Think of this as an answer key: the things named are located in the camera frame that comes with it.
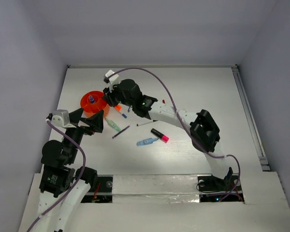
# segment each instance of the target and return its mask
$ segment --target white table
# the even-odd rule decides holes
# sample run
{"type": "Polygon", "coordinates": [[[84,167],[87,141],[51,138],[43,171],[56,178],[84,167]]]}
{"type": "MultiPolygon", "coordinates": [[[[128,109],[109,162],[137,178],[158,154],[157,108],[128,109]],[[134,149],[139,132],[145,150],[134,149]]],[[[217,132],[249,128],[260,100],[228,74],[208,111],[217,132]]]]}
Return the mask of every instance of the white table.
{"type": "MultiPolygon", "coordinates": [[[[79,108],[80,99],[92,90],[103,90],[106,84],[102,77],[109,69],[68,69],[58,109],[69,112],[79,108]]],[[[225,154],[237,156],[242,169],[241,183],[246,204],[242,203],[175,203],[138,201],[131,194],[142,188],[124,192],[125,199],[116,203],[81,204],[74,218],[71,231],[244,231],[244,232],[290,232],[290,210],[276,173],[261,170],[257,152],[250,134],[247,119],[239,97],[231,68],[151,68],[169,88],[178,108],[199,112],[208,110],[220,128],[222,148],[225,154]]],[[[122,79],[130,78],[140,86],[143,94],[159,100],[170,100],[160,83],[142,71],[126,71],[119,74],[122,79]]],[[[104,125],[102,134],[84,136],[81,147],[87,156],[87,167],[98,174],[113,174],[114,178],[132,178],[147,174],[209,174],[209,165],[204,155],[193,148],[185,132],[163,122],[137,127],[139,118],[127,107],[122,111],[124,119],[111,109],[109,119],[121,128],[131,127],[115,139],[116,133],[104,125]],[[168,143],[157,141],[152,145],[137,147],[136,142],[153,137],[151,128],[170,137],[168,143]]],[[[61,140],[52,131],[50,139],[61,140]]],[[[229,164],[237,172],[233,159],[229,164]]],[[[78,154],[71,165],[79,168],[82,156],[78,154]]],[[[41,175],[36,174],[22,224],[25,231],[34,220],[39,194],[41,175]]],[[[130,186],[126,181],[122,190],[130,186]]],[[[194,183],[187,183],[194,188],[194,183]]],[[[163,187],[144,192],[145,195],[165,194],[163,187]]]]}

